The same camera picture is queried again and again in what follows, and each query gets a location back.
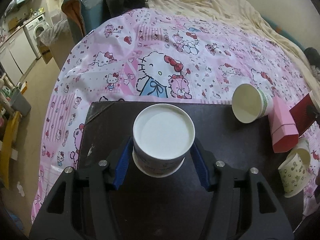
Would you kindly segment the cream cartoon-print paper cup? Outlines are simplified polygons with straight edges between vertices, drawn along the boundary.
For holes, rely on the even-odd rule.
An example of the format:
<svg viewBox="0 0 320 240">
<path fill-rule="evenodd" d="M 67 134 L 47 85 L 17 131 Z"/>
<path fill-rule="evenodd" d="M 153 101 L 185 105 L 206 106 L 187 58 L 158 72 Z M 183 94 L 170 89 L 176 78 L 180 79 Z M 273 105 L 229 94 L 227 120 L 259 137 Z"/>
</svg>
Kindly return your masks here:
<svg viewBox="0 0 320 240">
<path fill-rule="evenodd" d="M 291 198 L 303 191 L 311 178 L 307 166 L 297 152 L 288 155 L 286 160 L 278 167 L 278 172 L 285 198 Z"/>
</svg>

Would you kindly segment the white pink-patterned paper cup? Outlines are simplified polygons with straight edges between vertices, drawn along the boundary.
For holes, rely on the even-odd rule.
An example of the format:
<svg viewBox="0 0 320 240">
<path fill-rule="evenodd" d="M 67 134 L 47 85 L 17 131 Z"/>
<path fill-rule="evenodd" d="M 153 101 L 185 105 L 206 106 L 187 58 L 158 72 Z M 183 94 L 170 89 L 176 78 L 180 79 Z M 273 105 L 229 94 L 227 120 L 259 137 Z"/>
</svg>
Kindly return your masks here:
<svg viewBox="0 0 320 240">
<path fill-rule="evenodd" d="M 182 166 L 194 140 L 195 126 L 184 110 L 166 103 L 151 105 L 133 123 L 133 161 L 150 177 L 168 177 Z"/>
</svg>

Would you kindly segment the pink paper cup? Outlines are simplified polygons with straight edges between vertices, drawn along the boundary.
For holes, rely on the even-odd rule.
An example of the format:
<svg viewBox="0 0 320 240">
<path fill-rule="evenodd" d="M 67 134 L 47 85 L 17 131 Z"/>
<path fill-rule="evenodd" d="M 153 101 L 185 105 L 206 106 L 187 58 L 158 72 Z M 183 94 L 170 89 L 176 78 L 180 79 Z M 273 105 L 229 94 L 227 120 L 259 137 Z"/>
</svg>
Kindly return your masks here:
<svg viewBox="0 0 320 240">
<path fill-rule="evenodd" d="M 268 120 L 274 153 L 288 152 L 297 145 L 299 133 L 296 123 L 284 100 L 278 96 L 273 98 L 273 109 Z"/>
</svg>

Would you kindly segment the white green-leaf paper cup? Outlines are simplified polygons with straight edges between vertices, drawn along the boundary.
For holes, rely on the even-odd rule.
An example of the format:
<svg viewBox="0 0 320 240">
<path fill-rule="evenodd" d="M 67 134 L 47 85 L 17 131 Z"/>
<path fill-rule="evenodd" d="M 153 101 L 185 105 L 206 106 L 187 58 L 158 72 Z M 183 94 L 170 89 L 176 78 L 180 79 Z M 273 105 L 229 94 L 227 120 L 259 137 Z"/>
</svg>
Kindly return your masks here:
<svg viewBox="0 0 320 240">
<path fill-rule="evenodd" d="M 310 166 L 310 145 L 308 139 L 301 137 L 298 140 L 298 144 L 292 149 L 293 153 L 297 153 L 306 167 Z"/>
</svg>

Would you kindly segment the white green-band paper cup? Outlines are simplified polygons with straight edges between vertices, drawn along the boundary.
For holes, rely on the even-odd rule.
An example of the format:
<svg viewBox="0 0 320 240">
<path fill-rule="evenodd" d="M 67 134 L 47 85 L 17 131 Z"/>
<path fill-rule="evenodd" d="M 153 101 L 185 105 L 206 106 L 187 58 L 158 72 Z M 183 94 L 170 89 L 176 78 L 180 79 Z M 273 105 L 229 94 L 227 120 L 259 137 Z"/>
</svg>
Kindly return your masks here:
<svg viewBox="0 0 320 240">
<path fill-rule="evenodd" d="M 233 93 L 232 111 L 235 117 L 244 124 L 267 116 L 272 110 L 272 96 L 250 84 L 241 84 Z"/>
</svg>

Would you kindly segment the red ribbed paper cup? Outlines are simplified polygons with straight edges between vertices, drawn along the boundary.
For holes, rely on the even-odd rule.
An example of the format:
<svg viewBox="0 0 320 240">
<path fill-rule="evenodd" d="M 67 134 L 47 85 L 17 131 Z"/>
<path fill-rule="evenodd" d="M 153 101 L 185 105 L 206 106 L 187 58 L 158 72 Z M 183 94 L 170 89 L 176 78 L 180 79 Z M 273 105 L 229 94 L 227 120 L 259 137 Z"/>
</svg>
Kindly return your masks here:
<svg viewBox="0 0 320 240">
<path fill-rule="evenodd" d="M 313 91 L 310 91 L 299 103 L 290 109 L 299 136 L 309 129 L 315 122 L 319 125 L 319 104 Z"/>
</svg>

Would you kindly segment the black board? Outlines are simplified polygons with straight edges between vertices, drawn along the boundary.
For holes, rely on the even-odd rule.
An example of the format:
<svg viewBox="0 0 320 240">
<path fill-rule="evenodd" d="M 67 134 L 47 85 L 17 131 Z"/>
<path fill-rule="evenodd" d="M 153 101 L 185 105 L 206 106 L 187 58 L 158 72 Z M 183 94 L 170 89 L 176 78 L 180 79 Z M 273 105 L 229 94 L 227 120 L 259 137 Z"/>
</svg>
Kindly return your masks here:
<svg viewBox="0 0 320 240">
<path fill-rule="evenodd" d="M 180 104 L 193 120 L 196 142 L 221 160 L 217 178 L 233 177 L 227 193 L 221 184 L 202 187 L 191 155 L 174 174 L 153 178 L 129 164 L 111 202 L 125 239 L 293 239 L 302 220 L 303 194 L 284 197 L 278 167 L 284 153 L 272 150 L 269 122 L 236 120 L 228 105 Z"/>
</svg>

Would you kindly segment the yellow wooden rack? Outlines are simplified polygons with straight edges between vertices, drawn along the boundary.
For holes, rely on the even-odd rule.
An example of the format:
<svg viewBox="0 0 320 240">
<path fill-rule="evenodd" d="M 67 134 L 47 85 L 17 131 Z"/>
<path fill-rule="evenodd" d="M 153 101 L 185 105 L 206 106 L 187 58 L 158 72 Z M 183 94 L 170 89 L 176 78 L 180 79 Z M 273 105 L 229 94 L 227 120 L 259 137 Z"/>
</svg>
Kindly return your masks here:
<svg viewBox="0 0 320 240">
<path fill-rule="evenodd" d="M 15 134 L 21 120 L 19 111 L 15 111 L 13 116 L 8 120 L 5 128 L 4 137 L 1 147 L 1 181 L 6 189 L 9 189 L 9 163 L 12 154 L 12 142 L 15 139 Z"/>
</svg>

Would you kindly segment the grey waste bin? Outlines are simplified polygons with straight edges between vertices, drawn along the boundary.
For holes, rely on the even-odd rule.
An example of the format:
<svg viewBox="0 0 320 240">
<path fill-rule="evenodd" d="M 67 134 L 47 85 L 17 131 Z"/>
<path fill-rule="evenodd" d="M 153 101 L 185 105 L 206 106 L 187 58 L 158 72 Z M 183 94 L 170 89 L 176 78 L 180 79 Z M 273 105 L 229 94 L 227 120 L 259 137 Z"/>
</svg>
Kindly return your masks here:
<svg viewBox="0 0 320 240">
<path fill-rule="evenodd" d="M 15 88 L 12 92 L 10 107 L 15 111 L 19 111 L 23 117 L 26 117 L 31 110 L 30 103 L 18 88 Z"/>
</svg>

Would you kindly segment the cardboard box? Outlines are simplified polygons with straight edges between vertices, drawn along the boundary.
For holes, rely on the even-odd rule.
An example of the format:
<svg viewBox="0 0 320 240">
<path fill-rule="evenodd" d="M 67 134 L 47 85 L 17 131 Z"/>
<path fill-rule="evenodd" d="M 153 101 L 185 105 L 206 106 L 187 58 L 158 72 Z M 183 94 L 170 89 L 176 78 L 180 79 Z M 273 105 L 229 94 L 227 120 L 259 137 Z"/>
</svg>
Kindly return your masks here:
<svg viewBox="0 0 320 240">
<path fill-rule="evenodd" d="M 36 42 L 37 42 L 37 47 L 38 47 L 38 49 L 39 49 L 39 51 L 40 51 L 40 53 L 41 53 L 41 56 L 42 56 L 44 62 L 45 62 L 46 64 L 48 64 L 48 63 L 50 62 L 50 60 L 53 58 L 52 53 L 51 53 L 49 47 L 46 46 L 46 45 L 44 45 L 44 44 L 41 42 L 41 40 L 40 40 L 39 37 L 37 37 Z"/>
</svg>

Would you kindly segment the pink Hello Kitty bedsheet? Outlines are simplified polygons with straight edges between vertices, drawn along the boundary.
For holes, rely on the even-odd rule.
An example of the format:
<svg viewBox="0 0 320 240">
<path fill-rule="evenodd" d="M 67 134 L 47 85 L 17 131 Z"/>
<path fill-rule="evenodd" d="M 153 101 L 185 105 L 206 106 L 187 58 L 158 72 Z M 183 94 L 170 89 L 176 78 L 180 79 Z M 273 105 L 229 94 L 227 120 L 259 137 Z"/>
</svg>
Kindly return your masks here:
<svg viewBox="0 0 320 240">
<path fill-rule="evenodd" d="M 31 218 L 67 166 L 77 167 L 85 118 L 95 101 L 228 103 L 250 83 L 289 107 L 310 85 L 303 52 L 252 28 L 136 9 L 88 33 L 68 54 L 43 127 Z"/>
</svg>

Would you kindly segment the white kitchen cabinets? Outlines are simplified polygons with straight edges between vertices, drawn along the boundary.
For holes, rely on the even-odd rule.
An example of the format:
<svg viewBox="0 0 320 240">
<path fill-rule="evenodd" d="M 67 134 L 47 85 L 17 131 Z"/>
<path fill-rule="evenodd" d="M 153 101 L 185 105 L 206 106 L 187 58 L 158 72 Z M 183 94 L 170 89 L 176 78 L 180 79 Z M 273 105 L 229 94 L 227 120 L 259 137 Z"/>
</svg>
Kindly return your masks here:
<svg viewBox="0 0 320 240">
<path fill-rule="evenodd" d="M 16 31 L 1 45 L 1 65 L 5 73 L 16 85 L 36 61 L 23 28 Z"/>
</svg>

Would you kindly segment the black and striped clothes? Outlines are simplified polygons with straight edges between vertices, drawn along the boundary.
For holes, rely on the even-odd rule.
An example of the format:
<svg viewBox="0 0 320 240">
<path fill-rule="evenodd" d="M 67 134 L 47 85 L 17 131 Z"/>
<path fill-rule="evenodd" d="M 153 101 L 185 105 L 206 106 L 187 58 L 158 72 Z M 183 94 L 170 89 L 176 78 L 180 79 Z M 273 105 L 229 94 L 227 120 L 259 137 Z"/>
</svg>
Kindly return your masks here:
<svg viewBox="0 0 320 240">
<path fill-rule="evenodd" d="M 306 50 L 304 50 L 304 54 L 305 54 L 306 58 L 308 59 L 313 76 L 315 77 L 315 79 L 317 81 L 320 81 L 320 54 L 319 54 L 319 52 L 315 48 L 309 47 L 309 48 L 306 48 Z"/>
</svg>

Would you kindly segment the white washing machine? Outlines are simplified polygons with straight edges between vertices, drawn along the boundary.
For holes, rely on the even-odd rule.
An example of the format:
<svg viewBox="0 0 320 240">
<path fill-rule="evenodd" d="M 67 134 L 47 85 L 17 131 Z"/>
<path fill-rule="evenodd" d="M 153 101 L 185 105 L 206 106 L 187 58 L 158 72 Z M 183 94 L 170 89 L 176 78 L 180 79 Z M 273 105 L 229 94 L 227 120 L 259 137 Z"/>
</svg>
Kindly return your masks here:
<svg viewBox="0 0 320 240">
<path fill-rule="evenodd" d="M 23 27 L 25 35 L 29 41 L 29 44 L 31 45 L 34 54 L 36 55 L 37 60 L 42 56 L 42 54 L 39 51 L 36 39 L 43 31 L 47 30 L 49 27 L 50 25 L 46 21 L 44 13 L 41 13 L 32 20 L 29 20 L 28 23 L 26 23 Z"/>
</svg>

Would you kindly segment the cream crumpled duvet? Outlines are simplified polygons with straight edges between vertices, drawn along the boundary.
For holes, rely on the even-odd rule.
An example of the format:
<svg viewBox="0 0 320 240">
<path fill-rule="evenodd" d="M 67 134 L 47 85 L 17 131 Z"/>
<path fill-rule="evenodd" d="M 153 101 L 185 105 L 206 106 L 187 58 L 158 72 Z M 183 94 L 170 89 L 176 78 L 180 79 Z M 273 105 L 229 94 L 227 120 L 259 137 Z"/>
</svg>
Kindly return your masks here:
<svg viewBox="0 0 320 240">
<path fill-rule="evenodd" d="M 276 32 L 275 27 L 246 0 L 146 0 L 149 8 L 170 15 L 202 20 L 220 20 L 242 30 L 269 38 L 290 57 L 307 63 L 303 51 L 294 42 Z"/>
</svg>

